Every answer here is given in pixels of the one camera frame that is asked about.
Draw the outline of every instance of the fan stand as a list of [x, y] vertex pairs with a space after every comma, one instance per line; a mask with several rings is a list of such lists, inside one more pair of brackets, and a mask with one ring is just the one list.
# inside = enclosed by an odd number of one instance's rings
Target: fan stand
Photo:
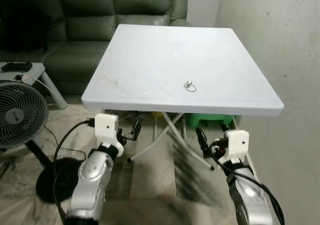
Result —
[[[54, 167], [47, 155], [37, 146], [37, 144], [30, 140], [25, 143], [27, 148], [38, 158], [44, 170], [41, 172], [36, 182], [36, 193], [41, 200], [47, 203], [54, 203]], [[59, 173], [55, 183], [55, 196], [58, 202], [62, 202], [70, 198], [78, 183], [78, 170], [81, 161], [64, 157], [56, 161], [56, 172]]]

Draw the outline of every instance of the fan base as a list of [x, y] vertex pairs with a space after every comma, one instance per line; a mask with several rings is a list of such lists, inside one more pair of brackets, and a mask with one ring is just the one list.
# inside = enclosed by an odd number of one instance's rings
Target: fan base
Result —
[[[62, 202], [72, 196], [78, 183], [78, 170], [81, 163], [81, 161], [70, 157], [64, 157], [56, 161], [55, 166], [59, 176], [55, 183], [55, 196], [58, 202]], [[41, 172], [36, 182], [35, 190], [42, 201], [46, 203], [55, 202], [53, 184], [54, 168], [52, 164]]]

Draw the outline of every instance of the white wall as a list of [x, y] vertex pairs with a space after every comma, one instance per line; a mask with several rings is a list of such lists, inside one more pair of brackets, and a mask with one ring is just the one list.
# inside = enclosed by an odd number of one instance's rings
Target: white wall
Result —
[[287, 225], [320, 224], [319, 21], [319, 0], [220, 0], [216, 17], [285, 105], [279, 117], [242, 117], [240, 127], [250, 132], [253, 164]]
[[186, 20], [194, 27], [213, 27], [220, 0], [188, 0]]

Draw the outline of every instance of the green stool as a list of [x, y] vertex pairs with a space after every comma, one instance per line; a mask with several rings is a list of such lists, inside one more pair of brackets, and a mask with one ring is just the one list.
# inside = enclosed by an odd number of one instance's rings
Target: green stool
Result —
[[200, 120], [223, 120], [223, 123], [229, 126], [233, 118], [233, 115], [189, 113], [186, 122], [190, 128], [194, 129], [198, 126]]

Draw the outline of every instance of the electric fan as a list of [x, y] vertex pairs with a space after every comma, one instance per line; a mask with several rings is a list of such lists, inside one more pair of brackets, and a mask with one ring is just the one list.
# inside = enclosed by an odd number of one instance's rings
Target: electric fan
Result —
[[[23, 144], [28, 147], [44, 167], [36, 183], [36, 193], [44, 202], [54, 203], [53, 164], [33, 141], [47, 118], [46, 100], [35, 88], [18, 81], [0, 81], [0, 148], [10, 149]], [[56, 169], [61, 170], [55, 185], [58, 201], [72, 195], [78, 182], [80, 163], [69, 157], [57, 160]]]

